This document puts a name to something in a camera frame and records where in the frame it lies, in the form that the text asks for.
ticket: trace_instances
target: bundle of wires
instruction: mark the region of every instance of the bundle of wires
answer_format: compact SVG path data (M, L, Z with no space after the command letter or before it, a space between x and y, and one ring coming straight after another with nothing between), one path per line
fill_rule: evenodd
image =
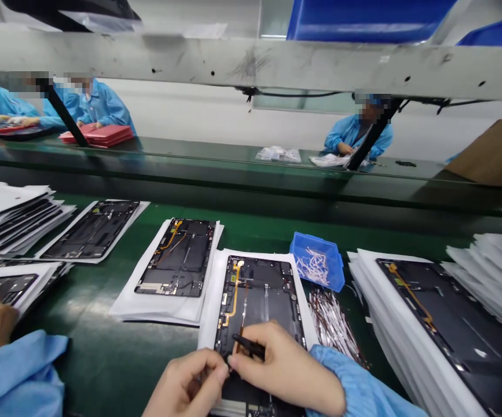
M334 292L313 288L309 294L309 307L320 344L344 353L368 369Z
M326 255L315 252L310 248L307 248L307 253L311 256L308 262L304 260L305 257L297 258L299 276L327 287L330 282L328 281Z

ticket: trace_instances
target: black support post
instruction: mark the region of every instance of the black support post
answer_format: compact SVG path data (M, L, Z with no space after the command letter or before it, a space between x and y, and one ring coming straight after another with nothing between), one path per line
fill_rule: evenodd
M65 104L60 100L58 94L56 93L56 90L54 90L54 83L50 82L48 78L37 78L36 84L40 87L41 92L44 93L48 101L50 101L50 104L52 105L54 110L56 110L61 120L65 123L65 126L71 132L71 134L77 141L77 144L80 147L89 146L87 139L85 139L85 137L79 130L79 127L73 120L73 117L71 117L71 115L67 111Z
M383 130L388 125L391 118L394 116L397 109L400 107L402 98L392 98L390 100L390 105L388 108L384 109L384 112L381 114L380 119L370 127L367 132L367 137L362 142L361 146L357 149L357 151L353 154L349 163L347 164L347 169L350 171L357 171L361 166L361 162L366 158L368 152L372 149Z

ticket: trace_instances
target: blue container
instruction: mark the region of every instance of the blue container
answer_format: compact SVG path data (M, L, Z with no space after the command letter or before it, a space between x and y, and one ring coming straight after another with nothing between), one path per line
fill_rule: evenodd
M293 235L293 242L291 242L290 245L290 252L295 257L295 262L298 258L301 258L304 263L309 263L312 256L307 253L307 248L326 255L329 282L327 288L340 292L345 284L345 277L343 276L343 260L342 256L339 254L338 245L316 236L295 232ZM299 274L299 277L311 281L307 277L301 276L301 274Z
M295 0L287 40L417 43L457 0Z

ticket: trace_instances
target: yellow flex cable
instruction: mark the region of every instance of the yellow flex cable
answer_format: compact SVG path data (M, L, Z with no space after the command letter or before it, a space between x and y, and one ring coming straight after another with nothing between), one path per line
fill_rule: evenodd
M436 328L432 324L432 316L430 315L428 310L426 308L424 308L424 306L420 303L420 301L417 299L417 297L415 297L413 291L411 291L411 288L409 287L409 284L407 282L405 282L405 280L397 272L397 266L395 264L390 264L390 267L388 269L390 270L390 272L392 274L396 275L400 279L400 281L403 283L404 287L411 294L411 297L413 297L413 299L417 302L418 306L423 309L424 314L426 314L426 317L423 318L423 320L426 322L426 324L428 324L432 328L433 331L436 332Z
M235 316L235 313L237 312L237 289L239 288L239 271L241 270L241 266L236 265L234 266L234 268L237 271L237 275L235 276L235 292L233 295L235 297L235 300L233 301L232 312L226 314L226 322L223 324L224 327L227 327L229 325L229 318Z
M166 246L161 247L160 250L164 250L164 249L169 248L169 246L171 245L171 242L174 240L175 234L177 233L177 229L179 229L179 226L181 226L182 223L183 223L183 220L180 220L179 223L177 223L177 226L175 227L174 232L171 234L170 241L168 242L168 244Z

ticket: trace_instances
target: cardboard box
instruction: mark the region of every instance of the cardboard box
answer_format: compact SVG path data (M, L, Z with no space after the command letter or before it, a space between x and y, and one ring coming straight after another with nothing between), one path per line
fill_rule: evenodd
M444 169L485 185L502 186L502 120L498 120Z

